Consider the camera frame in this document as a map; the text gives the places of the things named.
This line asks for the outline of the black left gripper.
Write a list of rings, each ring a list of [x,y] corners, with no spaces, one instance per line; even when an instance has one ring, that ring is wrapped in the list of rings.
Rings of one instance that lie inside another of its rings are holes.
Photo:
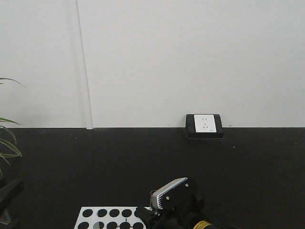
[[[5,210],[22,191],[22,180],[15,179],[7,182],[5,176],[0,176],[0,209]]]

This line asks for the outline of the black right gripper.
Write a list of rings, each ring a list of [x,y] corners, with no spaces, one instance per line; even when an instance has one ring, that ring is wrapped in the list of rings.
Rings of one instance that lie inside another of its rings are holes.
[[[135,215],[147,229],[219,229],[203,212],[203,199],[197,196],[197,184],[189,178],[189,191],[168,208],[149,210],[137,207]]]

